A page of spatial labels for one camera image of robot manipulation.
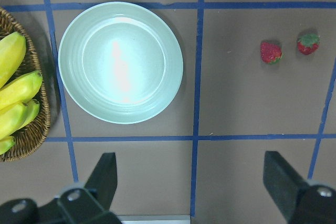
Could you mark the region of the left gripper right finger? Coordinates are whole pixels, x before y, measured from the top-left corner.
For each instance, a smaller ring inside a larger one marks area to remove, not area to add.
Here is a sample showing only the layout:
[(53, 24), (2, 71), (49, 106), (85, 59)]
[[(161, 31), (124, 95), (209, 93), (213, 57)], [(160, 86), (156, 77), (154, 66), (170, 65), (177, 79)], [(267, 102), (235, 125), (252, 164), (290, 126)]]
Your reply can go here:
[(263, 183), (286, 221), (291, 221), (300, 198), (308, 190), (307, 181), (277, 151), (264, 155)]

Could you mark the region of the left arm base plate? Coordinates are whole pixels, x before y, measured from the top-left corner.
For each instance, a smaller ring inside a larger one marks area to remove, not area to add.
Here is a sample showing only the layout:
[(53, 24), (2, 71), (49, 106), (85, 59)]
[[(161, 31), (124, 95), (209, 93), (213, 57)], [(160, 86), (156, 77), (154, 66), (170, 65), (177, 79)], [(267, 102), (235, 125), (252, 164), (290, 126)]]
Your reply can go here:
[(118, 216), (122, 223), (163, 223), (163, 224), (190, 224), (188, 215), (141, 215), (141, 216)]

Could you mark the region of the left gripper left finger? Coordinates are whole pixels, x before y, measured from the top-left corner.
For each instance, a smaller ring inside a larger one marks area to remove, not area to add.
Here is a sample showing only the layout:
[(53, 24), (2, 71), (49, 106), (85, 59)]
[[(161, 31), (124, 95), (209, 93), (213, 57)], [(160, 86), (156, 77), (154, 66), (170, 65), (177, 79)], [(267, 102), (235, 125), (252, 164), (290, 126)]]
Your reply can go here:
[(56, 198), (58, 212), (104, 212), (110, 209), (117, 189), (115, 153), (103, 153), (84, 183), (67, 187)]

